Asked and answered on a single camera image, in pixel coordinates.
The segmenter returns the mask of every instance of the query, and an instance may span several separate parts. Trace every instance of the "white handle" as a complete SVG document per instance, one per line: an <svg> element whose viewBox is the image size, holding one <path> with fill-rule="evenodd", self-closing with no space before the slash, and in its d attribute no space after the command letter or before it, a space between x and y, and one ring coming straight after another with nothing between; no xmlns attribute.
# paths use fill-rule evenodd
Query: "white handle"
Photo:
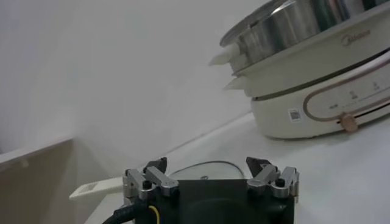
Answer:
<svg viewBox="0 0 390 224"><path fill-rule="evenodd" d="M239 46L236 43L233 43L231 45L226 46L221 53L214 56L208 65L209 66L224 65L227 64L230 61L230 59L239 55L240 55Z"/></svg>
<svg viewBox="0 0 390 224"><path fill-rule="evenodd" d="M237 77L237 78L233 79L232 81L230 81L229 84L227 84L224 87L224 90L244 89L244 82L245 82L245 76Z"/></svg>
<svg viewBox="0 0 390 224"><path fill-rule="evenodd" d="M84 184L77 188L70 196L70 200L78 200L87 196L111 194L123 191L122 177Z"/></svg>

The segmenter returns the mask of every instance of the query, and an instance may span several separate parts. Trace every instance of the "rose gold trim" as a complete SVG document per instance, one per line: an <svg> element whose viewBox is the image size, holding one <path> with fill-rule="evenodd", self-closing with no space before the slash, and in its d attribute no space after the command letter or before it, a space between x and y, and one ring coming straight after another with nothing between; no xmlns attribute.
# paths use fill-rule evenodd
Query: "rose gold trim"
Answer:
<svg viewBox="0 0 390 224"><path fill-rule="evenodd" d="M327 118L321 118L321 117L316 117L316 116L312 115L312 114L309 112L308 106L307 106L309 100L310 100L311 98L313 98L315 95L319 94L319 93L328 91L328 90L330 90L330 89L336 88L336 87L338 87L338 86L344 85L344 84L346 84L346 83L349 83L349 82L352 82L352 81L354 81L354 80L356 80L356 79L359 79L359 78L361 78L361 77L364 77L364 76L370 74L371 72L374 72L374 71L376 71L376 70L378 70L378 69L381 69L381 68L385 67L385 66L388 65L389 63L390 63L390 58L388 58L386 61L380 63L379 65L375 65L375 66L373 66L372 68L369 68L368 70L365 70L365 71L363 71L362 73L357 74L357 75L355 75L355 76L353 76L353 77L351 77L351 78L349 78L349 79L345 79L345 80L343 80L343 81L340 81L340 82L338 82L338 83L334 83L334 84L332 84L332 85L330 85L330 86L326 86L326 87L324 87L324 88L322 88L322 89L319 89L319 90L316 90L316 91L310 93L310 94L305 98L305 100L303 101L303 111L305 112L305 114L306 114L309 118L311 118L311 119L313 119L313 120L315 120L315 121L326 122L326 121L333 121L333 120L338 120L338 119L340 119L340 117L342 117L342 115L345 114L345 112L341 113L340 115L333 116L333 117L327 117ZM368 105L366 105L366 106L364 106L364 107L361 107L361 108L359 108L359 109L356 109L356 110L353 110L353 111L349 111L348 113L349 113L349 114L356 114L356 113L362 112L362 111L364 111L364 110L368 110L368 109L370 109L370 108L372 108L372 107L375 107L375 106L377 106L377 105L380 105L380 104L382 104L382 103L385 103L386 101L389 101L389 100L390 100L390 96L389 96L389 97L385 97L385 98L383 98L382 100L378 100L378 101L376 101L376 102L374 102L374 103L368 104Z"/></svg>

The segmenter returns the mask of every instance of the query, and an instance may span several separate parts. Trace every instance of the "midea logo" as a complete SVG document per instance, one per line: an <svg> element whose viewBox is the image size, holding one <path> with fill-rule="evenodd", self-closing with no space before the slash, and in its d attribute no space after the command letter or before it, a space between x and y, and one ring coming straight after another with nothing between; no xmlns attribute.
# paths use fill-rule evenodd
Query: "midea logo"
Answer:
<svg viewBox="0 0 390 224"><path fill-rule="evenodd" d="M347 34L343 36L343 38L341 39L341 43L343 46L350 46L353 42L358 41L366 36L369 36L370 34L371 30L365 30L355 34Z"/></svg>

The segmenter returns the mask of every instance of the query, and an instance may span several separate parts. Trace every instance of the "metal bracket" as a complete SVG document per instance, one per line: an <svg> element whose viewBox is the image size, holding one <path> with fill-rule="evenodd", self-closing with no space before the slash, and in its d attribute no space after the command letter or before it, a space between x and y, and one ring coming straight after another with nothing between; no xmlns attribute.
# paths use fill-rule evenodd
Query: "metal bracket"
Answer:
<svg viewBox="0 0 390 224"><path fill-rule="evenodd" d="M143 169L143 173L146 173L146 169L152 166L156 167L162 173L165 173L166 167L168 166L168 160L166 157L162 157L161 159L148 162Z"/></svg>
<svg viewBox="0 0 390 224"><path fill-rule="evenodd" d="M125 175L127 176L127 183L130 187L129 194L131 197L138 195L141 200L148 200L154 196L154 185L136 169L127 170Z"/></svg>
<svg viewBox="0 0 390 224"><path fill-rule="evenodd" d="M165 174L159 171L156 167L148 167L145 171L146 179L152 181L160 187L162 194L165 197L177 195L179 192L179 182L168 178Z"/></svg>
<svg viewBox="0 0 390 224"><path fill-rule="evenodd" d="M271 191L276 198L287 198L290 195L298 199L299 173L294 167L286 167L280 177L272 182Z"/></svg>
<svg viewBox="0 0 390 224"><path fill-rule="evenodd" d="M271 162L266 159L257 159L253 157L247 157L246 164L248 165L252 177L257 176L267 165L272 165Z"/></svg>
<svg viewBox="0 0 390 224"><path fill-rule="evenodd" d="M255 178L247 180L248 190L254 191L257 195L262 195L266 186L276 180L280 175L277 167L266 165L264 169Z"/></svg>

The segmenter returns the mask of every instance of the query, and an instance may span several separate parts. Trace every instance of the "control panel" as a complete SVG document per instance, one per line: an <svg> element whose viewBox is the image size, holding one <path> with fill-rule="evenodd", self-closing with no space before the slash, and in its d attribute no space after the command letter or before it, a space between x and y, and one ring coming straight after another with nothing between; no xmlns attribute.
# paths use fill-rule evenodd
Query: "control panel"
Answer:
<svg viewBox="0 0 390 224"><path fill-rule="evenodd" d="M389 53L346 74L343 79L309 94L303 109L316 121L357 114L390 100Z"/></svg>

